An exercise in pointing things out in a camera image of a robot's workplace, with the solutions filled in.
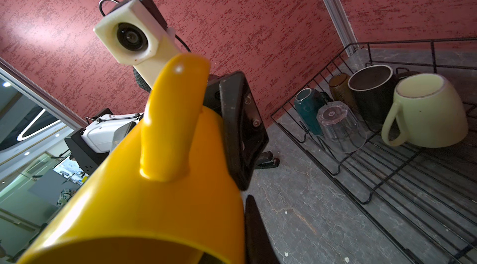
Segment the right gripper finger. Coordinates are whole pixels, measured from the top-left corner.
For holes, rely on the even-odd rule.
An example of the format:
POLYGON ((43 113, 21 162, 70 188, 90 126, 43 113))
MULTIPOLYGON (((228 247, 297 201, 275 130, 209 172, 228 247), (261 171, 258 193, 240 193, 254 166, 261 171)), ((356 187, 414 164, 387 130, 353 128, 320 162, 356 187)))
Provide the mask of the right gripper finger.
POLYGON ((247 264, 279 264, 252 195, 245 201, 245 253, 247 264))

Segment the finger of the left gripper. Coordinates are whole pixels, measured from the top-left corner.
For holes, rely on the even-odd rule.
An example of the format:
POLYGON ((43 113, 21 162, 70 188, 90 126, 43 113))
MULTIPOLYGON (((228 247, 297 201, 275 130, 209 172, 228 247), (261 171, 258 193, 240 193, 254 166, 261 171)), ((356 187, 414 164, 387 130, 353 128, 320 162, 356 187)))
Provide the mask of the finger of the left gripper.
POLYGON ((243 72, 219 82, 227 169, 237 188, 248 189, 259 156, 269 138, 243 72))

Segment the teal mug white inside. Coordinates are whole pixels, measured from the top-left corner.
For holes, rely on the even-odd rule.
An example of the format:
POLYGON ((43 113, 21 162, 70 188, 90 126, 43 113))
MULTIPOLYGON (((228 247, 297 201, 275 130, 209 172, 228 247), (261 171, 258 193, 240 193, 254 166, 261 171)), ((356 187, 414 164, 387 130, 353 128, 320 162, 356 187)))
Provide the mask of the teal mug white inside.
POLYGON ((333 99, 323 91, 305 88, 301 90, 294 100, 294 107, 306 127, 315 135, 322 136, 323 132, 317 120, 318 111, 333 99))

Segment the yellow mug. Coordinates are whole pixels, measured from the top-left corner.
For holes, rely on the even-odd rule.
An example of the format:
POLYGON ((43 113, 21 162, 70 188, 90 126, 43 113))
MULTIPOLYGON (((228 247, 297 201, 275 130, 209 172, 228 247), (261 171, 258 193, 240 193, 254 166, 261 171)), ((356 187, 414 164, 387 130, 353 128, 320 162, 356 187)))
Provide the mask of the yellow mug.
POLYGON ((245 262, 243 202, 223 121, 203 105, 210 62, 171 59, 144 118, 20 258, 22 264, 245 262))

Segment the clear plastic cup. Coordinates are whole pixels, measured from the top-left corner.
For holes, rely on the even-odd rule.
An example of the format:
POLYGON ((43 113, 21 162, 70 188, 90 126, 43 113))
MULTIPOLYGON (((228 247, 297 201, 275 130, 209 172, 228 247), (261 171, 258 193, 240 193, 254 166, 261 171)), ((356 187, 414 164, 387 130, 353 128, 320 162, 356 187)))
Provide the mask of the clear plastic cup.
POLYGON ((367 140, 365 128, 352 110, 341 101, 333 101, 321 107, 317 121, 325 143, 336 153, 355 152, 367 140))

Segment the black mug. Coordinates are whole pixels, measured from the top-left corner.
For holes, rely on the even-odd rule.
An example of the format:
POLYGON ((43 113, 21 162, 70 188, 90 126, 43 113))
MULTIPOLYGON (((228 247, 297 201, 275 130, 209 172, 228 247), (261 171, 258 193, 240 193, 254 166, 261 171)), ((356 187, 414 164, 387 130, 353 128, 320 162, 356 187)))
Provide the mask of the black mug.
POLYGON ((397 84, 418 72, 407 68, 393 70, 389 65, 373 65, 354 73, 348 87, 358 111, 366 122, 383 124, 393 105, 397 84))

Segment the light green mug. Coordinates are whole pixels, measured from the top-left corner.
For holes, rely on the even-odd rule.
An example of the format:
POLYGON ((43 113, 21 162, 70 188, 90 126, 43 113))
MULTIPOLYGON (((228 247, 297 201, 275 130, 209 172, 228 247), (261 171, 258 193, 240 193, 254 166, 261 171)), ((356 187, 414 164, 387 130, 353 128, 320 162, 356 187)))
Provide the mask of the light green mug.
POLYGON ((401 80, 381 129, 391 147, 405 142, 424 148, 455 145, 469 131, 463 102, 454 86, 439 74, 418 74, 401 80))

